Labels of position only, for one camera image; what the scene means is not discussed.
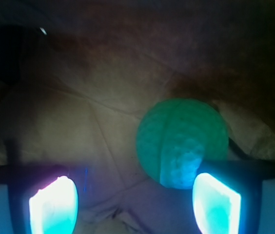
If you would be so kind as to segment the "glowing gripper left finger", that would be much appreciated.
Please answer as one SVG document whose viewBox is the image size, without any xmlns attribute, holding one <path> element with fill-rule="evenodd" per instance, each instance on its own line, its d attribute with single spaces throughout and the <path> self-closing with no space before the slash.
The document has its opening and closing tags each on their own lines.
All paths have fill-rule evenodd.
<svg viewBox="0 0 275 234">
<path fill-rule="evenodd" d="M 71 234 L 78 202 L 67 167 L 0 145 L 0 234 Z"/>
</svg>

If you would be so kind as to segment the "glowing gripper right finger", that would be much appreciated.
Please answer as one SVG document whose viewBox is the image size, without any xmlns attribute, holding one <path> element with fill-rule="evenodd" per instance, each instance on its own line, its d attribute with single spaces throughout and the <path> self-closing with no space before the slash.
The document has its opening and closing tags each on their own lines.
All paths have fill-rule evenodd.
<svg viewBox="0 0 275 234">
<path fill-rule="evenodd" d="M 275 160 L 203 162 L 192 203 L 203 234 L 275 234 Z"/>
</svg>

